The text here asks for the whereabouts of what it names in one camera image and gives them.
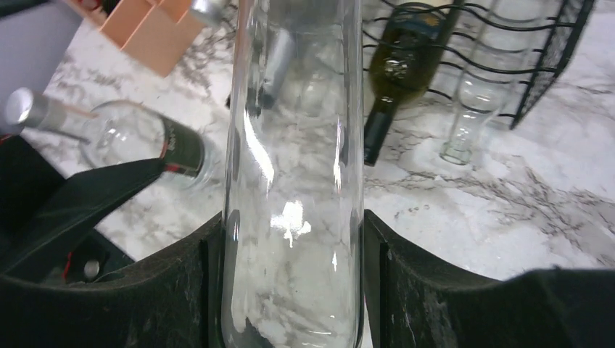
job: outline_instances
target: dark wine bottle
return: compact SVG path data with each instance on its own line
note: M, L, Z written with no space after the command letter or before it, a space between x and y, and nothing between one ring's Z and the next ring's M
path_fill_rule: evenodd
M376 164L397 108L425 94L436 73L461 12L436 7L464 2L423 0L393 9L369 67L376 101L365 125L366 165Z
M107 14L107 16L111 15L111 12L118 6L120 0L102 0L102 11Z

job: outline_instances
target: black bottle label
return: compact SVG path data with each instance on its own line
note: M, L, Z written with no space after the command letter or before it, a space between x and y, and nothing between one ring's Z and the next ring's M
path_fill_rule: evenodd
M391 14L390 24L395 28L420 33L435 41L445 23L446 15L439 10L427 13L413 13L413 11L424 11L433 8L433 6L421 2L405 3L396 8Z
M201 136L194 130L161 117L165 127L165 143L160 158L164 159L166 170L191 177L199 175L203 166L205 148Z

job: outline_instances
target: silver bottle cap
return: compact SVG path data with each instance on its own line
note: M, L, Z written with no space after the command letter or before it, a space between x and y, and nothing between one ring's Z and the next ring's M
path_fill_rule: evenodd
M267 66L261 86L260 102L264 109L271 109L278 99L298 45L295 37L286 29L280 29L269 51Z
M49 114L49 99L29 88L11 93L4 108L4 121L9 126L37 128Z
M83 266L83 275L92 281L100 273L100 263L97 260L89 260Z
M6 134L18 135L23 131L22 125L10 125L5 114L0 115L0 138Z
M222 23L223 10L229 0L192 0L190 13L204 24L217 28Z

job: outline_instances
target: metal wire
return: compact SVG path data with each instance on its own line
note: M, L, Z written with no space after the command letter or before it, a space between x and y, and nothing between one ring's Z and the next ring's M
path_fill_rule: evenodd
M395 4L391 3L388 0L381 0L381 2L385 3L389 7L396 7ZM513 122L511 124L511 129L515 128L523 119L526 113L530 111L530 109L537 103L538 99L544 95L544 93L553 85L553 83L557 80L559 75L565 70L567 67L570 57L574 53L574 49L577 46L579 37L581 36L581 32L587 23L587 19L589 14L593 9L594 0L560 0L561 6L559 8L558 14L555 17L548 17L547 20L551 21L551 24L542 25L540 27L533 28L523 28L523 27L512 27L509 25L501 25L497 24L493 21L488 20L487 18L480 15L477 12L483 11L488 12L486 7L483 7L478 4L465 4L463 6L458 5L444 5L440 7L435 7L432 9L422 9L422 10L412 10L412 9L404 9L404 12L414 13L414 14L422 14L422 13L430 13L437 10L442 9L457 9L460 11L464 11L474 16L476 19L490 25L494 28L498 28L501 30L527 33L527 32L548 32L548 39L545 42L545 45L541 49L533 49L533 52L540 54L538 60L536 61L534 67L524 70L499 70L493 69L491 67L486 67L484 65L478 64L476 62L471 61L468 57L464 56L462 53L453 49L449 46L442 45L421 45L421 46L413 46L413 47L403 47L397 46L390 43L383 42L379 38L371 35L367 30L363 30L363 34L368 38L374 40L378 43L378 45L385 45L395 50L402 51L413 51L416 49L422 49L424 47L436 47L439 49L443 49L445 51L453 53L455 56L459 57L466 64L471 65L480 70L485 70L491 73L499 73L504 75L523 75L530 74L531 77L529 80L523 80L519 82L522 85L525 85L526 88L523 92L520 105L517 107L517 111L515 114L500 114L500 116L504 117L512 117ZM388 21L388 17L378 17L369 22L380 22L380 21ZM471 41L475 41L476 38L468 33L462 32L454 32L451 37L460 36L463 38L467 38ZM372 49L376 48L378 45L376 44L366 44L363 45L364 49ZM449 67L453 67L458 70L462 70L463 67L460 65L451 63L451 62L441 62L441 65L447 65ZM451 99L451 96L447 95L438 90L429 89L429 93L438 94L447 99Z

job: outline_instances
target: clear glass tube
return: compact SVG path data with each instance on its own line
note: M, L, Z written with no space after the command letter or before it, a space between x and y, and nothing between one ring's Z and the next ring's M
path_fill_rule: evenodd
M363 118L360 0L241 0L228 136L227 348L354 348Z
M504 27L534 28L544 21L545 1L494 0L487 19ZM482 24L469 59L495 70L521 70L527 65L533 31L515 31ZM467 165L485 125L512 100L517 75L466 65L455 90L455 122L440 157Z

